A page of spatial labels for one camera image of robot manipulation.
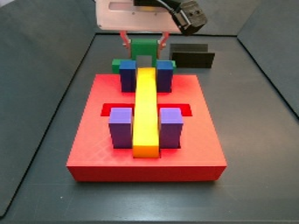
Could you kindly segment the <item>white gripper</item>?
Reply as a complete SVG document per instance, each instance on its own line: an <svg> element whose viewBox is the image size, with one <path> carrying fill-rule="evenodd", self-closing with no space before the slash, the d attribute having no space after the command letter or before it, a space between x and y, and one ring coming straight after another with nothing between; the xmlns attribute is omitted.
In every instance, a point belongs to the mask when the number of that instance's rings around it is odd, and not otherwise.
<svg viewBox="0 0 299 224"><path fill-rule="evenodd" d="M158 58L166 48L170 32L179 32L166 8L134 6L134 0L97 0L98 26L102 30L121 31L123 46L131 58L130 32L163 32L158 40Z"/></svg>

